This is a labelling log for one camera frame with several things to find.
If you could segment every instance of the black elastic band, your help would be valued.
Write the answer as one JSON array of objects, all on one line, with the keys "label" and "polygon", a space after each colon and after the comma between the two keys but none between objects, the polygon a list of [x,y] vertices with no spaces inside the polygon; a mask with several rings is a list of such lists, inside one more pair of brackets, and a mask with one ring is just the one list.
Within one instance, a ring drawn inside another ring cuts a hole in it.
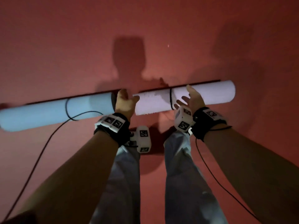
[{"label": "black elastic band", "polygon": [[209,130],[209,131],[222,131],[222,130],[227,130],[230,128],[232,128],[232,126],[228,126],[228,127],[224,127],[224,128],[220,128],[220,129]]},{"label": "black elastic band", "polygon": [[66,112],[66,115],[68,116],[68,118],[70,120],[73,120],[73,121],[78,121],[78,120],[75,120],[73,119],[72,117],[70,117],[69,113],[68,113],[68,109],[67,109],[67,106],[68,106],[68,101],[70,100],[70,98],[66,99],[66,102],[65,102],[65,112]]},{"label": "black elastic band", "polygon": [[170,100],[171,109],[174,110],[174,108],[172,107],[172,88],[170,88],[169,90],[169,100]]}]

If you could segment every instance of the hand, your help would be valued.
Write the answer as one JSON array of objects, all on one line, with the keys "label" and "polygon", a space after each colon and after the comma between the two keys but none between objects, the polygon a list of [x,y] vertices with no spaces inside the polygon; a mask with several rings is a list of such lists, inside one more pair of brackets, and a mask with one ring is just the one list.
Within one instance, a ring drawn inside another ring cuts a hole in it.
[{"label": "hand", "polygon": [[139,101],[139,96],[134,96],[132,99],[128,98],[128,93],[126,89],[121,89],[118,91],[115,112],[123,114],[127,117],[128,121],[131,121],[131,117],[135,112],[136,103]]},{"label": "hand", "polygon": [[[186,88],[187,88],[187,91],[189,92],[190,98],[182,96],[182,99],[187,103],[187,107],[189,107],[191,109],[192,114],[194,114],[198,109],[205,107],[204,100],[201,97],[200,93],[197,92],[192,86],[187,85]],[[180,100],[176,100],[176,102],[180,106],[186,105],[183,102],[181,102]],[[174,107],[176,109],[178,109],[179,108],[178,105],[174,104]]]}]

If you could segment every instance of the finger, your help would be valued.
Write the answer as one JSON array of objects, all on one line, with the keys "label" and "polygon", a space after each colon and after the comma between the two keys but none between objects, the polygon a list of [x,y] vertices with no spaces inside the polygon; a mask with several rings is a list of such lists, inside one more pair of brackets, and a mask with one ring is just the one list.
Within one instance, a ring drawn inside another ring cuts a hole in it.
[{"label": "finger", "polygon": [[187,85],[186,86],[187,88],[187,91],[189,92],[189,96],[192,95],[192,94],[199,94],[199,92],[197,92],[192,86],[190,85]]},{"label": "finger", "polygon": [[127,100],[128,99],[128,93],[126,89],[121,89],[118,91],[117,97]]},{"label": "finger", "polygon": [[132,98],[133,102],[136,104],[139,100],[140,100],[140,97],[139,96],[134,96]]},{"label": "finger", "polygon": [[180,100],[176,100],[176,102],[177,102],[177,104],[180,105],[180,106],[181,106],[181,105],[185,105],[185,106],[186,106],[186,104],[184,104],[184,103],[181,102]]},{"label": "finger", "polygon": [[187,104],[189,104],[189,100],[190,100],[190,98],[185,97],[185,96],[182,96],[182,99],[183,99],[183,101],[185,101]]}]

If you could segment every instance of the black wrist strap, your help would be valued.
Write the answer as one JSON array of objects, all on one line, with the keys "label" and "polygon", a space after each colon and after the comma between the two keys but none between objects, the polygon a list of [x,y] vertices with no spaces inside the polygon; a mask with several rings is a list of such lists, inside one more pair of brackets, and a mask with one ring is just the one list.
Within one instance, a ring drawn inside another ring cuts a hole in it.
[{"label": "black wrist strap", "polygon": [[106,132],[110,135],[110,137],[115,140],[118,143],[118,147],[121,147],[125,143],[127,143],[130,140],[130,131],[129,126],[130,122],[128,119],[121,113],[114,113],[114,116],[121,117],[126,122],[123,124],[123,126],[120,128],[118,133],[113,132],[108,127],[104,127],[103,125],[97,126],[97,128],[94,131],[94,134],[98,131]]},{"label": "black wrist strap", "polygon": [[226,121],[220,114],[208,107],[198,109],[193,114],[193,120],[196,123],[192,126],[191,131],[197,139],[202,141],[204,141],[204,136],[213,126],[221,123],[226,124]]}]

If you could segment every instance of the forearm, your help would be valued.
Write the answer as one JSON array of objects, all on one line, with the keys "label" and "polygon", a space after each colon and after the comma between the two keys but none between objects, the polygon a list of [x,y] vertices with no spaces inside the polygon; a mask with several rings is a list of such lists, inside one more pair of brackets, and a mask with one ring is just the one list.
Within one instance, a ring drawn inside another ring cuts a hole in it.
[{"label": "forearm", "polygon": [[26,201],[38,223],[88,223],[105,189],[118,144],[98,131]]},{"label": "forearm", "polygon": [[262,223],[298,222],[297,166],[233,129],[209,131],[204,141],[227,179]]}]

